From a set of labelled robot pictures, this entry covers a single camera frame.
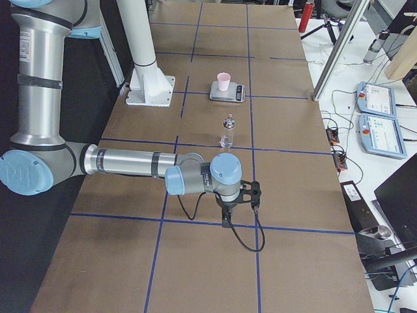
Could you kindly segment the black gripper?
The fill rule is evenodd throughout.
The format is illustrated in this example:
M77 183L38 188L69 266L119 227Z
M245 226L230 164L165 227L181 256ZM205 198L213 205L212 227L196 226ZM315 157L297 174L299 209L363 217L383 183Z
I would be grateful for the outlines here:
M242 196L237 196L232 201L225 201L220 194L216 194L216 203L222 208L222 227L231 228L233 209L242 203Z

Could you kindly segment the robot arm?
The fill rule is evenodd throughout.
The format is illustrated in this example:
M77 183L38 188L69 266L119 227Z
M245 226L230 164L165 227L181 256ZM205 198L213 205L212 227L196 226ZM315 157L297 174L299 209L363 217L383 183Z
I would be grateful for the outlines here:
M62 132L75 142L98 143L117 88L110 87L110 70L97 40L69 39L65 50ZM18 26L10 15L8 1L1 2L1 152L17 129ZM1 187L1 234L30 235L58 231L71 209L78 216L156 220L162 209L164 186L148 178L102 175L92 194L80 194L82 176L75 176L37 196L20 196Z

